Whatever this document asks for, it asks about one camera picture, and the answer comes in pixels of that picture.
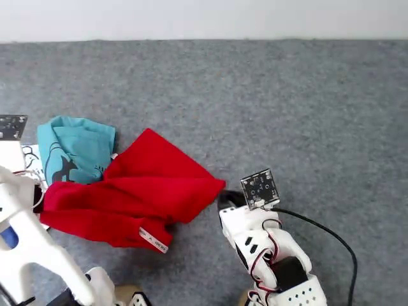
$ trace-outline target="circuit board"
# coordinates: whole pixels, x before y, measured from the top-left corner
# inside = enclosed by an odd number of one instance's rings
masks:
[[[0,140],[20,140],[27,119],[26,115],[0,115]]]
[[[250,210],[280,201],[270,169],[244,177],[241,186]]]

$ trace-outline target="teal cloth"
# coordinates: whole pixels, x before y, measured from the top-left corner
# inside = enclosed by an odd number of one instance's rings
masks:
[[[102,179],[111,161],[115,128],[85,118],[58,116],[37,128],[47,184]]]

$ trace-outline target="white tag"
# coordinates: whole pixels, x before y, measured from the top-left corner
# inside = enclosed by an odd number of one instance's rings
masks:
[[[160,252],[166,253],[168,250],[168,246],[165,244],[162,244],[160,241],[158,241],[156,238],[154,238],[148,231],[146,231],[144,228],[139,228],[139,235],[145,239],[148,243],[151,245],[154,245],[154,247],[157,247]]]

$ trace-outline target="red cloth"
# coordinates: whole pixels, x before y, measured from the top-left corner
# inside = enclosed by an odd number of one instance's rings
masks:
[[[42,223],[114,247],[166,251],[167,224],[190,222],[211,204],[225,181],[151,129],[112,161],[91,185],[55,182],[46,194]],[[154,239],[142,238],[142,231]]]

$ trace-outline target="black cable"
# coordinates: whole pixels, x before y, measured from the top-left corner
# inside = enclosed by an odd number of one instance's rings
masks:
[[[7,306],[17,306],[13,298],[6,291],[6,289],[0,284],[0,302],[4,301],[7,303]]]
[[[317,226],[318,228],[321,228],[322,230],[326,231],[327,233],[329,233],[330,235],[332,235],[334,238],[336,238],[338,241],[340,241],[340,243],[350,252],[351,255],[351,259],[353,260],[353,277],[351,278],[351,284],[350,284],[350,289],[349,289],[349,298],[348,298],[348,302],[347,305],[351,306],[353,304],[353,295],[354,295],[354,287],[356,285],[356,279],[357,279],[357,257],[353,251],[353,249],[347,244],[346,241],[344,241],[344,239],[342,237],[340,237],[338,234],[336,234],[334,231],[332,231],[330,228],[327,228],[326,226],[313,221],[312,219],[309,219],[308,217],[305,217],[303,215],[297,214],[296,212],[292,212],[290,210],[286,210],[283,208],[277,208],[277,207],[273,207],[270,209],[270,211],[272,212],[282,212],[284,214],[288,214],[288,215],[292,215],[293,217],[302,219],[304,221],[307,221],[315,226]]]
[[[268,221],[275,221],[275,222],[279,225],[279,229],[282,229],[282,228],[283,228],[283,225],[282,225],[282,221],[281,221],[281,220],[278,220],[278,219],[265,219],[265,220],[262,222],[262,229],[263,229],[264,231],[266,231],[266,229],[265,229],[265,222],[268,222]]]

